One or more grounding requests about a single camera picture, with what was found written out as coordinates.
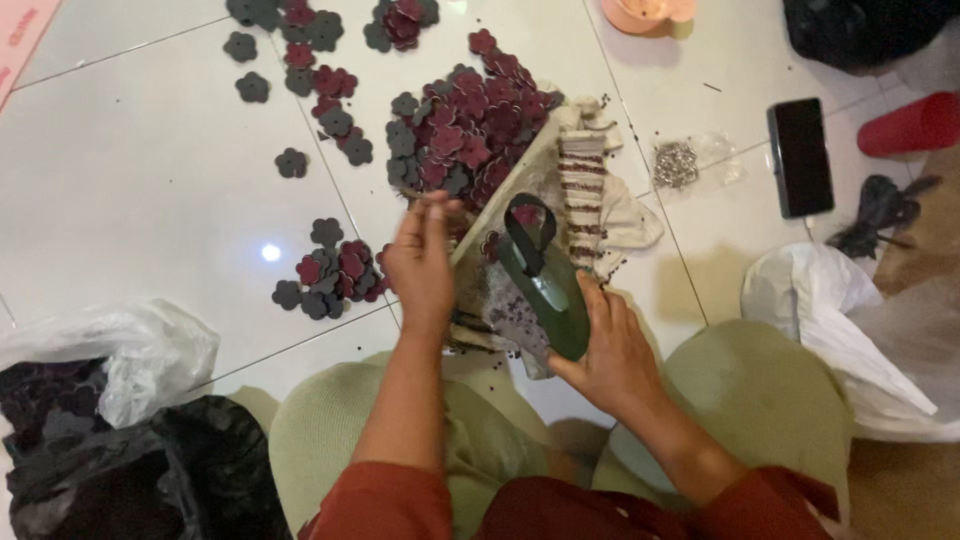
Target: white plastic bag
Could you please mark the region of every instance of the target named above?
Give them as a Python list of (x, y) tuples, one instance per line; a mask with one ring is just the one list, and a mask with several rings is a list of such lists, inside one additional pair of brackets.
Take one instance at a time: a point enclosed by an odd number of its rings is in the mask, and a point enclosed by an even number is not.
[(851, 313), (881, 352), (937, 405), (931, 417), (864, 418), (870, 438), (960, 441), (960, 272), (910, 287)]
[(877, 419), (924, 422), (937, 412), (847, 318), (855, 308), (882, 303), (866, 272), (839, 251), (813, 243), (764, 256), (747, 271), (740, 301), (745, 319), (777, 327), (822, 358), (846, 388), (859, 435), (881, 439)]
[(209, 381), (220, 336), (163, 300), (90, 307), (0, 335), (0, 370), (18, 362), (108, 357), (100, 415), (117, 429), (180, 405)]

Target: red sleeve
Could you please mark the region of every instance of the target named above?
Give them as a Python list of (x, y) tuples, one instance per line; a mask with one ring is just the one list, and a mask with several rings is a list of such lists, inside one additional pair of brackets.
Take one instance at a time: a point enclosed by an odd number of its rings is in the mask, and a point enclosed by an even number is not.
[(437, 475), (389, 463), (354, 463), (303, 526), (299, 540), (449, 540), (450, 492)]
[(833, 521), (840, 521), (834, 489), (782, 467), (766, 467), (729, 487), (695, 520), (695, 527), (713, 540), (829, 540), (810, 502)]

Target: phone screen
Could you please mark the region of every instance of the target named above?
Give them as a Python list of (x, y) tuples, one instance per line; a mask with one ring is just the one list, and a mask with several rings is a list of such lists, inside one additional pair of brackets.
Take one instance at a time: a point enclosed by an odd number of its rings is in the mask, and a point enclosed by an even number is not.
[(833, 209), (833, 185), (819, 99), (774, 106), (785, 217)]

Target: green pants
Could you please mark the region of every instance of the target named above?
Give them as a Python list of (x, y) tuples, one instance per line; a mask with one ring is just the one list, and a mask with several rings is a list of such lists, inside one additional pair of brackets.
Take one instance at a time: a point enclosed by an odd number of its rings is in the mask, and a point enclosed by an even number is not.
[[(689, 339), (665, 362), (674, 400), (748, 466), (783, 465), (833, 485), (846, 511), (852, 415), (823, 362), (772, 327), (734, 321)], [(311, 519), (373, 407), (383, 368), (340, 364), (298, 386), (270, 432), (276, 488), (293, 532)], [(447, 485), (455, 538), (470, 538), (510, 479), (547, 473), (541, 446), (466, 386), (444, 387)], [(680, 507), (665, 474), (614, 428), (594, 489)]]

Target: red container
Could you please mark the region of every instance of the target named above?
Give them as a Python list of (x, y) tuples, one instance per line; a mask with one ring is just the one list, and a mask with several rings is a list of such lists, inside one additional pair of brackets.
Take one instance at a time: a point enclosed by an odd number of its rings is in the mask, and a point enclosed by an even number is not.
[(860, 128), (860, 151), (882, 158), (892, 154), (948, 148), (960, 140), (960, 98), (940, 92), (884, 114)]

